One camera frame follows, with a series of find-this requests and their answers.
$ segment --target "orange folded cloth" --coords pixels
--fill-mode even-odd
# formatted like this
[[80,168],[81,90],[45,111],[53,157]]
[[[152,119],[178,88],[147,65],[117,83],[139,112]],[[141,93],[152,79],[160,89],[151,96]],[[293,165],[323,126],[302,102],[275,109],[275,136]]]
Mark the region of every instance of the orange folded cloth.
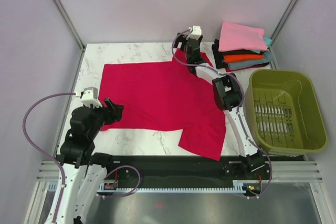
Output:
[[232,63],[245,60],[261,60],[263,57],[263,55],[225,55],[224,61],[226,63]]

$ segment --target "table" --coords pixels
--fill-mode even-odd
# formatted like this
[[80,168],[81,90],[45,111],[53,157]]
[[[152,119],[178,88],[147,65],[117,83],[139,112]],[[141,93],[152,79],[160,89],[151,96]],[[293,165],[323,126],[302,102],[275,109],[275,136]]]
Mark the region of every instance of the table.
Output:
[[[201,51],[205,52],[211,63],[215,65],[211,45],[212,42],[201,43]],[[88,44],[75,91],[82,91],[87,87],[99,89],[105,64],[162,62],[171,61],[172,57],[171,42]],[[256,70],[235,71],[245,91],[248,87],[250,75]],[[72,97],[59,146],[64,142],[67,130],[70,128],[71,112],[79,106],[82,106],[80,99]],[[94,152],[111,155],[195,155],[178,146],[181,133],[182,130],[162,132],[144,129],[109,129],[97,135]],[[226,135],[221,155],[238,155],[237,141],[228,120],[226,120]]]

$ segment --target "green laundry basket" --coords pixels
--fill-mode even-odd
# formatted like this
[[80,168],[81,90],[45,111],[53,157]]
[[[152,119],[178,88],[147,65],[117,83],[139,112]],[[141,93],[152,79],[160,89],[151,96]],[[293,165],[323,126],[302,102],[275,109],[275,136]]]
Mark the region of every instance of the green laundry basket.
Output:
[[255,71],[245,106],[251,134],[269,154],[316,153],[328,143],[312,83],[299,72]]

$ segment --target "cable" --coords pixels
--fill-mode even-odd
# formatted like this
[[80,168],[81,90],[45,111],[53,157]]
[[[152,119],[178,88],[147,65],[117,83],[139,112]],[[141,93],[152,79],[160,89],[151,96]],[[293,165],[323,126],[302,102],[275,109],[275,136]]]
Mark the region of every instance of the cable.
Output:
[[119,167],[117,167],[116,169],[112,170],[108,175],[106,175],[106,178],[108,178],[111,174],[113,174],[114,172],[116,172],[117,170],[121,169],[121,168],[130,168],[130,169],[133,169],[135,170],[135,172],[137,173],[138,175],[138,182],[137,182],[137,185],[132,189],[130,190],[129,192],[125,193],[125,194],[120,194],[120,195],[107,195],[107,196],[104,196],[104,195],[99,195],[100,197],[102,197],[103,199],[106,199],[106,198],[121,198],[121,197],[125,197],[125,196],[128,196],[132,193],[134,193],[139,185],[140,185],[140,181],[141,181],[141,176],[140,176],[140,173],[138,171],[138,169],[136,169],[134,166],[131,166],[131,165],[121,165]]
[[[26,129],[26,124],[27,124],[27,118],[30,114],[30,112],[33,110],[33,108],[35,108],[37,105],[39,105],[41,102],[49,99],[49,98],[53,98],[53,97],[60,97],[62,95],[75,95],[76,93],[59,93],[59,94],[52,94],[49,95],[47,97],[44,97],[40,100],[38,100],[37,102],[35,102],[26,112],[25,116],[23,117],[23,121],[22,121],[22,130],[23,130],[23,134],[26,137],[27,141],[29,142],[29,144],[31,144],[36,150],[38,150],[40,153],[42,153],[43,155],[47,156],[50,160],[52,160],[59,168],[60,172],[61,172],[61,182],[62,185],[65,186],[65,172],[63,167],[61,166],[61,164],[51,155],[49,155],[46,151],[42,150],[40,147],[38,147],[29,137],[28,133],[27,133],[27,129]],[[63,196],[63,191],[64,191],[64,187],[61,187],[60,191],[59,191],[59,196],[58,196],[58,200],[56,203],[56,207],[55,207],[55,213],[54,216],[52,217],[53,219],[53,223],[56,223],[56,218],[57,218],[57,214],[58,214],[58,210],[59,210],[59,206],[62,200],[62,196]]]
[[172,43],[172,54],[173,54],[173,57],[175,58],[175,60],[176,60],[178,63],[183,64],[183,65],[185,65],[185,66],[190,66],[190,67],[204,67],[204,68],[208,68],[208,69],[210,69],[211,71],[217,73],[217,74],[220,75],[220,76],[230,76],[230,77],[233,78],[233,79],[237,82],[237,84],[239,85],[239,88],[240,88],[240,91],[241,91],[241,94],[242,94],[242,95],[241,95],[241,102],[240,102],[239,105],[237,106],[237,115],[238,115],[238,117],[239,117],[239,121],[240,121],[240,123],[241,123],[241,126],[243,127],[243,131],[244,131],[244,133],[245,133],[245,137],[246,137],[246,139],[250,142],[251,145],[253,145],[255,148],[257,148],[259,151],[261,151],[261,152],[266,156],[266,158],[267,158],[267,160],[268,160],[268,163],[269,163],[269,173],[270,173],[270,174],[269,174],[269,180],[268,180],[268,182],[267,182],[267,185],[266,185],[265,189],[259,194],[259,196],[261,196],[261,195],[264,194],[265,191],[268,189],[268,187],[269,187],[269,185],[270,185],[270,182],[271,182],[271,180],[272,180],[272,173],[273,173],[273,171],[272,171],[272,163],[271,163],[271,159],[270,159],[269,155],[268,155],[262,148],[260,148],[258,145],[256,145],[256,144],[250,139],[250,137],[248,136],[247,131],[246,131],[245,127],[244,127],[243,119],[242,119],[242,117],[240,116],[240,112],[239,112],[239,109],[242,107],[242,105],[243,105],[243,101],[244,101],[244,89],[243,89],[243,86],[240,84],[240,82],[238,81],[238,79],[237,79],[233,74],[230,74],[230,73],[220,73],[219,71],[217,71],[216,69],[214,69],[214,68],[213,68],[212,66],[210,66],[209,64],[207,64],[207,65],[202,65],[202,64],[201,64],[201,65],[197,65],[197,64],[188,64],[188,63],[184,63],[184,62],[180,61],[180,60],[176,57],[176,55],[175,55],[175,52],[174,52],[174,44],[175,44],[177,38],[178,38],[180,35],[182,35],[182,34],[188,32],[188,31],[190,31],[190,29],[185,30],[185,31],[183,31],[183,32],[181,32],[181,33],[178,33],[177,36],[175,37],[175,39],[173,40],[173,43]]

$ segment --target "stack of folded clothes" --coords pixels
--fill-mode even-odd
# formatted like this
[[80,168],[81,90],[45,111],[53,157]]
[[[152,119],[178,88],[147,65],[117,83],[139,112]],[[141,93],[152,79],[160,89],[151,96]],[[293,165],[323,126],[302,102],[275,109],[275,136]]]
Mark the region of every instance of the stack of folded clothes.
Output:
[[220,40],[212,46],[216,68],[231,72],[268,65],[274,58],[268,51],[272,40],[264,33],[262,28],[223,22]]

